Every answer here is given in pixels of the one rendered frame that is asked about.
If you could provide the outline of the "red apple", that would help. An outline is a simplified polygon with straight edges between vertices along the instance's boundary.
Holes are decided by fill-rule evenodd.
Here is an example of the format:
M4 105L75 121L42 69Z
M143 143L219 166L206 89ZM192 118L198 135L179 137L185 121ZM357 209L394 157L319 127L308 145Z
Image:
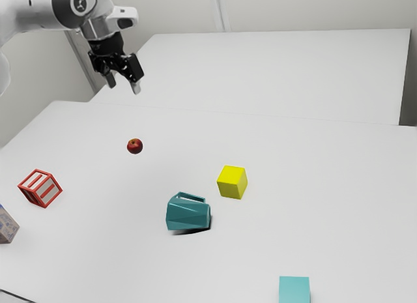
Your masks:
M139 154L143 150L143 142L139 138L132 138L128 141L126 149L131 154Z

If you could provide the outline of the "light teal block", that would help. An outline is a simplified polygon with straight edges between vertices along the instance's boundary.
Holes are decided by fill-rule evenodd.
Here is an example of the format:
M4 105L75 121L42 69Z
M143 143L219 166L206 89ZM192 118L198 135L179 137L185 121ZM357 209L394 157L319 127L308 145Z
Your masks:
M279 303L311 303L309 278L280 276Z

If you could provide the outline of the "yellow cube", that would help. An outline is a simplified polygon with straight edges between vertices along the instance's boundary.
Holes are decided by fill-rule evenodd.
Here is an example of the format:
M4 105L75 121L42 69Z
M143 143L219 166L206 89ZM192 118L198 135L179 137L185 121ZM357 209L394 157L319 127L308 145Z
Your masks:
M248 178L244 167L224 166L217 181L222 197L242 199L248 185Z

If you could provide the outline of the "red and white letter block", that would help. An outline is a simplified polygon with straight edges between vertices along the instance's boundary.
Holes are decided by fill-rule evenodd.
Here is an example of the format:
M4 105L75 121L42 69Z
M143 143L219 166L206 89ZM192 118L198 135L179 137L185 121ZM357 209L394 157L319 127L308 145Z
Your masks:
M48 172L34 169L18 184L19 190L28 202L46 209L63 189L55 177Z

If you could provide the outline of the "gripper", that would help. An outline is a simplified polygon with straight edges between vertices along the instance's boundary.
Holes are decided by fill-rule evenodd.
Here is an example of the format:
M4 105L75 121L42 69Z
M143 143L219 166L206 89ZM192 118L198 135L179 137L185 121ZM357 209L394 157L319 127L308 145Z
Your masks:
M110 89L116 86L113 71L117 71L129 81L134 94L140 93L140 81L144 77L144 71L136 54L125 55L124 41L120 32L103 40L88 40L88 44L92 67L95 72L104 72Z

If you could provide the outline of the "blue patterned wooden block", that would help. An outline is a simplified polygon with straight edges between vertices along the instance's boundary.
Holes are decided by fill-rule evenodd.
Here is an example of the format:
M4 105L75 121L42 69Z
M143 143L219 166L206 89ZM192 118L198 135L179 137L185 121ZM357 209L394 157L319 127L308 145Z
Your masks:
M19 224L0 204L0 244L10 244L19 229Z

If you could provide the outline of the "teal faceted mug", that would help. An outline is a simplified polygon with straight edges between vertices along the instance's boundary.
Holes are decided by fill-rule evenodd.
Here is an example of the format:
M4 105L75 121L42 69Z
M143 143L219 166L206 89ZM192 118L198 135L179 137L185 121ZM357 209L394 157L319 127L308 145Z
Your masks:
M179 192L167 203L165 222L169 231L208 229L210 205L204 197Z

